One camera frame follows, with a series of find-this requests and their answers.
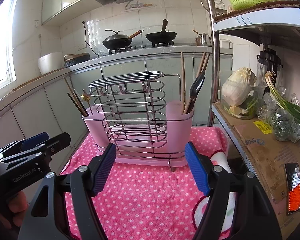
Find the wok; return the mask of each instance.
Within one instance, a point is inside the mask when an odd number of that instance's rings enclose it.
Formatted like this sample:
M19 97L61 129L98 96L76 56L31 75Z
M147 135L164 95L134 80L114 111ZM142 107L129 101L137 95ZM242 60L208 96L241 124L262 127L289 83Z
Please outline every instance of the wok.
M155 44L157 43L167 43L169 41L173 41L177 36L175 32L166 32L166 27L168 24L168 20L164 19L162 23L162 30L159 33L148 33L146 38L148 41L151 41Z
M103 46L111 50L120 49L129 46L132 42L132 38L134 38L135 36L143 32L143 30L139 30L136 33L132 34L131 36L127 36L124 34L118 34L120 31L117 32L113 30L106 30L106 31L112 31L115 33L114 35L109 36L102 42Z

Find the broccoli in plastic bag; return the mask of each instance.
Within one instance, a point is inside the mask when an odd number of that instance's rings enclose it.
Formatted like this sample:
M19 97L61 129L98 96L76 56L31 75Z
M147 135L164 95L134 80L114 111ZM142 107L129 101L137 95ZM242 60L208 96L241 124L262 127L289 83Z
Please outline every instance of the broccoli in plastic bag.
M271 126L275 138L294 143L300 140L300 124L294 121L294 117L285 109L279 108L270 93L265 93L263 99L266 105L258 109L257 115L261 121Z

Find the stove burner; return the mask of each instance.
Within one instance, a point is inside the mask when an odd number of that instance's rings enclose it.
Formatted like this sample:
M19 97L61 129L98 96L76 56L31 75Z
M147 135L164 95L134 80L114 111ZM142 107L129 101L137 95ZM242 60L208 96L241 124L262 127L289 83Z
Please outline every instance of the stove burner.
M166 46L173 46L174 45L174 43L173 43L173 41L168 41L168 42L166 42L166 43L152 43L152 47L154 48L154 47L166 47Z
M129 50L131 50L131 46L125 46L124 48L119 48L119 49L109 49L109 54L119 53L119 52L129 51Z

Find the cardboard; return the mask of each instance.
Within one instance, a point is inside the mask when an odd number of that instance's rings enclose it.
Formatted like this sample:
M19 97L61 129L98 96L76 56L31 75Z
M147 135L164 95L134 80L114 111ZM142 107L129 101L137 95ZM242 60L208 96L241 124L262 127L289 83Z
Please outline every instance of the cardboard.
M264 134L253 123L258 121L257 118L240 120L229 116L219 103L214 106L239 140L259 181L272 200L282 237L286 239L300 223L300 211L287 215L288 190L284 164L298 163L300 169L300 141L277 141L273 133Z

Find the dish rack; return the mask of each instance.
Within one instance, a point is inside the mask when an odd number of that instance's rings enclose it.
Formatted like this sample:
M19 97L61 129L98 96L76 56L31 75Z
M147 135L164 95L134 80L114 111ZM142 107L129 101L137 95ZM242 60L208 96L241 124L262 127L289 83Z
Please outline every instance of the dish rack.
M193 112L182 113L181 101L165 101L159 71L106 77L89 84L94 105L82 117L100 152L108 143L117 148L116 162L181 167L186 165Z

